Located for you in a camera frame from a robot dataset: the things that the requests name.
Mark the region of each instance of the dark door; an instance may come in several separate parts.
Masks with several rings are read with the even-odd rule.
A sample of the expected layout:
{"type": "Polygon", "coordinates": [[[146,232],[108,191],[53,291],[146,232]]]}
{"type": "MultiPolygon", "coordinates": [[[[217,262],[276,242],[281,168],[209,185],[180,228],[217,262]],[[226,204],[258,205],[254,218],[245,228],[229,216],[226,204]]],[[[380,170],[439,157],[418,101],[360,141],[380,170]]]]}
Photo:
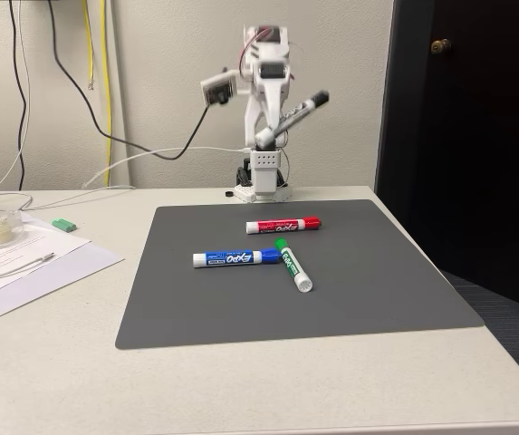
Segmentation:
{"type": "MultiPolygon", "coordinates": [[[[421,103],[399,120],[385,113],[377,192],[438,267],[519,300],[519,1],[436,0],[429,10],[424,71],[414,72],[421,103]],[[432,53],[444,39],[449,50],[432,53]],[[399,129],[412,133],[403,140],[399,129]]],[[[409,98],[387,89],[388,108],[409,98]]]]}

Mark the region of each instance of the marker cap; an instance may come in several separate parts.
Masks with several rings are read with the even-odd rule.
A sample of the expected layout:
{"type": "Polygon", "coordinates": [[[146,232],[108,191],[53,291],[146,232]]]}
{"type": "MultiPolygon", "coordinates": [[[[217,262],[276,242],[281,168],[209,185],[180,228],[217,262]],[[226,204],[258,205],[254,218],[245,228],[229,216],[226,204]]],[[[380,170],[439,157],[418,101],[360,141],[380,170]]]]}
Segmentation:
{"type": "Polygon", "coordinates": [[[205,267],[207,265],[206,254],[193,254],[193,267],[205,267]]]}
{"type": "Polygon", "coordinates": [[[267,249],[261,249],[261,262],[262,263],[278,263],[281,258],[281,253],[274,247],[268,247],[267,249]]]}
{"type": "Polygon", "coordinates": [[[257,234],[259,232],[259,222],[247,222],[247,234],[257,234]]]}
{"type": "Polygon", "coordinates": [[[309,229],[318,229],[322,226],[322,222],[317,216],[304,217],[303,222],[305,222],[305,228],[309,229]]]}
{"type": "Polygon", "coordinates": [[[300,272],[293,279],[297,289],[302,293],[310,292],[313,289],[313,282],[305,272],[300,272]]]}
{"type": "Polygon", "coordinates": [[[284,238],[278,238],[275,240],[274,245],[279,251],[281,251],[284,247],[287,247],[287,240],[284,238]]]}

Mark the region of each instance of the black cable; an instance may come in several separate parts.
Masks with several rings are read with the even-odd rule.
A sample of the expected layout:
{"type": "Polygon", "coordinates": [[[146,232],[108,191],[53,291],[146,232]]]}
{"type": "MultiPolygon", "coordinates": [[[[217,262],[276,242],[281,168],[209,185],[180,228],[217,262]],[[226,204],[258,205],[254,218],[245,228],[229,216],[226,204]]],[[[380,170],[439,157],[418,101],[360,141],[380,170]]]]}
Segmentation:
{"type": "MultiPolygon", "coordinates": [[[[127,145],[130,145],[131,147],[134,147],[134,148],[138,148],[139,150],[151,152],[151,150],[139,145],[138,143],[130,142],[129,140],[115,138],[114,136],[111,136],[110,134],[102,131],[102,129],[100,128],[100,125],[98,125],[98,122],[96,121],[96,116],[94,115],[94,110],[92,109],[92,106],[90,105],[90,102],[88,101],[88,98],[86,98],[86,95],[84,94],[84,92],[82,91],[80,86],[78,86],[78,83],[76,83],[76,81],[72,78],[72,76],[68,73],[68,71],[66,71],[66,69],[63,67],[62,63],[60,62],[60,59],[58,58],[58,49],[57,49],[57,45],[56,45],[56,22],[53,18],[52,0],[48,0],[48,5],[50,6],[50,17],[52,18],[53,58],[55,59],[56,63],[58,63],[58,66],[60,67],[62,72],[64,74],[66,74],[66,77],[68,77],[68,79],[70,79],[70,82],[72,82],[74,87],[78,90],[78,92],[80,93],[80,95],[82,96],[84,101],[86,102],[86,105],[88,106],[88,110],[90,111],[90,115],[92,116],[92,121],[94,122],[94,126],[96,127],[96,130],[98,130],[99,134],[101,134],[105,138],[110,138],[117,142],[126,143],[127,145]]],[[[198,120],[198,124],[195,127],[195,129],[193,130],[192,134],[190,135],[190,138],[188,138],[187,144],[180,151],[179,154],[177,154],[174,157],[167,157],[167,156],[160,155],[158,153],[153,153],[152,155],[157,156],[158,158],[163,159],[163,160],[176,160],[176,159],[180,158],[180,156],[182,156],[185,153],[185,151],[187,151],[188,146],[190,145],[190,142],[195,138],[195,135],[197,135],[198,128],[203,123],[203,120],[205,119],[205,116],[207,115],[207,111],[208,111],[208,105],[205,107],[205,110],[203,111],[203,114],[201,115],[200,120],[198,120]]]]}
{"type": "MultiPolygon", "coordinates": [[[[20,95],[22,96],[22,103],[24,104],[24,111],[22,111],[22,120],[20,121],[20,128],[17,132],[17,151],[21,152],[22,150],[22,129],[24,128],[24,119],[25,112],[27,109],[27,103],[25,102],[24,91],[22,90],[22,84],[20,83],[20,75],[17,73],[17,61],[15,59],[15,46],[17,44],[17,29],[15,28],[15,17],[14,17],[14,6],[12,5],[12,0],[9,0],[9,14],[12,17],[12,27],[14,28],[14,74],[15,81],[17,82],[17,88],[20,90],[20,95]]],[[[24,186],[24,177],[25,177],[25,165],[24,165],[24,154],[20,154],[20,164],[22,165],[22,176],[20,177],[20,186],[19,190],[22,190],[24,186]]]]}

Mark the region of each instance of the paper sheet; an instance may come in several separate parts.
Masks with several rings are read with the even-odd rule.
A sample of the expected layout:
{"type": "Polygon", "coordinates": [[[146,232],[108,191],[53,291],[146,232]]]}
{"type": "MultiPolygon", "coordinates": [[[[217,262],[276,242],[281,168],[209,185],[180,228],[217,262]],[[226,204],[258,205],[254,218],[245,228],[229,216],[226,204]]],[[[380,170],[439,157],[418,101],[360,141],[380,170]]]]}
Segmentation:
{"type": "Polygon", "coordinates": [[[43,263],[28,266],[23,272],[0,278],[0,288],[31,274],[40,267],[48,266],[74,249],[90,242],[85,238],[58,233],[34,223],[24,223],[24,231],[26,232],[24,239],[15,245],[0,249],[0,274],[50,253],[54,253],[54,257],[43,263]]]}
{"type": "Polygon", "coordinates": [[[50,265],[0,288],[0,315],[112,266],[122,259],[92,242],[79,247],[50,265]]]}

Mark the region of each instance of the white wall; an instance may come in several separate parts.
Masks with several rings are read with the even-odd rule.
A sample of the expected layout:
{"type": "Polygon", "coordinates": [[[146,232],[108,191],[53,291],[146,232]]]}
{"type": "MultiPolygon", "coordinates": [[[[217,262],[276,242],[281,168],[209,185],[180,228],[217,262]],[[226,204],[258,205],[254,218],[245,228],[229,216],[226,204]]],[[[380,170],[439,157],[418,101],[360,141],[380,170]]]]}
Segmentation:
{"type": "MultiPolygon", "coordinates": [[[[58,25],[58,48],[74,78],[87,76],[86,36],[82,2],[53,2],[58,25]]],[[[17,14],[18,2],[14,1],[17,14]]],[[[31,120],[24,157],[25,189],[79,189],[104,162],[105,141],[92,125],[83,101],[58,70],[52,58],[48,5],[23,1],[22,27],[32,84],[31,120]]],[[[101,115],[98,91],[89,98],[101,115]]],[[[0,1],[0,179],[14,161],[22,100],[12,64],[12,25],[7,1],[0,1]]],[[[17,189],[18,170],[1,186],[17,189]]]]}
{"type": "MultiPolygon", "coordinates": [[[[98,1],[90,3],[95,16],[98,1]]],[[[60,55],[83,84],[81,2],[53,4],[60,55]]],[[[103,166],[105,141],[53,63],[46,2],[24,1],[23,9],[32,80],[25,187],[78,189],[103,166]]],[[[204,109],[198,83],[224,66],[236,66],[243,25],[286,25],[290,39],[305,50],[304,58],[292,47],[296,81],[286,107],[320,89],[331,94],[327,107],[290,131],[291,183],[373,186],[391,0],[114,0],[114,10],[129,139],[150,148],[182,146],[204,109]]],[[[7,2],[0,1],[0,177],[14,158],[21,113],[11,37],[7,2]]],[[[100,92],[87,94],[103,118],[100,92]]],[[[241,148],[244,110],[245,99],[214,106],[193,146],[241,148]]],[[[230,186],[240,160],[236,154],[194,150],[176,162],[137,159],[130,166],[131,179],[141,188],[230,186]]],[[[16,183],[17,172],[4,188],[14,189],[16,183]]]]}

